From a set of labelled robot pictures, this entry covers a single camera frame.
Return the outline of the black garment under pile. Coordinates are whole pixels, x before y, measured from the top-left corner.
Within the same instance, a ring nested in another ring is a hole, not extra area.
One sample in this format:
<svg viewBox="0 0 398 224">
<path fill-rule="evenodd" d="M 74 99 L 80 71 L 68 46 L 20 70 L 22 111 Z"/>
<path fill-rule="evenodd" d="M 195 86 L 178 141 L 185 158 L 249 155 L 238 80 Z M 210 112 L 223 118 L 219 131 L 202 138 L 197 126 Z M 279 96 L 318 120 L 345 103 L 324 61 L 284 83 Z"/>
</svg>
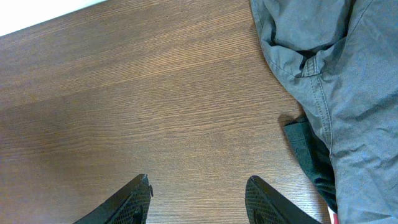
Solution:
<svg viewBox="0 0 398 224">
<path fill-rule="evenodd" d="M 307 117 L 302 116 L 283 126 L 286 139 L 304 174 L 328 207 L 337 212 L 335 175 L 330 152 L 315 134 Z"/>
</svg>

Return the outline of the grey shorts on pile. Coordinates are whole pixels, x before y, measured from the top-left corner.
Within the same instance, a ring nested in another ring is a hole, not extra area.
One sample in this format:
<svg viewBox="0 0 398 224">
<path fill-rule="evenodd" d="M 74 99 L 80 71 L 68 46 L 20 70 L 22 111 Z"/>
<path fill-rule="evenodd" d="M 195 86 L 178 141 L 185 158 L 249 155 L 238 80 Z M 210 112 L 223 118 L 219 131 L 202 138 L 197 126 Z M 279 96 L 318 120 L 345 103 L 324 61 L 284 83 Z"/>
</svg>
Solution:
<svg viewBox="0 0 398 224">
<path fill-rule="evenodd" d="M 397 2 L 251 2 L 264 58 L 325 143 L 341 223 L 397 222 Z"/>
</svg>

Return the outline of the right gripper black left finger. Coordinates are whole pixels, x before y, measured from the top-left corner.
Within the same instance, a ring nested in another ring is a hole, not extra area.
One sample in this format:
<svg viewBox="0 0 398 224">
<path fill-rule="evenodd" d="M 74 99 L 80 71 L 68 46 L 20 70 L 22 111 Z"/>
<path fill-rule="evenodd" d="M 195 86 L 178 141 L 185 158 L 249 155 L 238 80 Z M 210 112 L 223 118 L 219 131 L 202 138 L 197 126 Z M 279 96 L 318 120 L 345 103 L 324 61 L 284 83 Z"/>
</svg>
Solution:
<svg viewBox="0 0 398 224">
<path fill-rule="evenodd" d="M 139 174 L 74 224 L 146 224 L 153 196 L 147 174 Z"/>
</svg>

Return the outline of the red and black garment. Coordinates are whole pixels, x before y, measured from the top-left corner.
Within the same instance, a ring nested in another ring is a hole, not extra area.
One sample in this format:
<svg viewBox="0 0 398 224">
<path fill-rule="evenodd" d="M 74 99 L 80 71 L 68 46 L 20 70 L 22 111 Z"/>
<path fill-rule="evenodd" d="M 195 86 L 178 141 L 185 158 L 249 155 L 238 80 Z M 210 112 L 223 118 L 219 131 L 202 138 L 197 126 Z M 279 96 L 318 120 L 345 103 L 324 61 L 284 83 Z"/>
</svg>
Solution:
<svg viewBox="0 0 398 224">
<path fill-rule="evenodd" d="M 328 207 L 328 213 L 331 224 L 339 224 L 338 215 L 330 207 Z"/>
</svg>

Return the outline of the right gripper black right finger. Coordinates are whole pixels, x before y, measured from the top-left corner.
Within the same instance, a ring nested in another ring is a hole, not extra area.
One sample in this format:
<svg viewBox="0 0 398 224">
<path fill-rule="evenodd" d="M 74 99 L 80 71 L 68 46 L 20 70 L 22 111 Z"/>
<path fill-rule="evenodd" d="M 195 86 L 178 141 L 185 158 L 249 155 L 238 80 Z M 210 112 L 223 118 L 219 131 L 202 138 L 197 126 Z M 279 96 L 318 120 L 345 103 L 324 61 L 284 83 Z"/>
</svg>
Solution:
<svg viewBox="0 0 398 224">
<path fill-rule="evenodd" d="M 245 206 L 250 224 L 320 224 L 257 175 L 247 181 Z"/>
</svg>

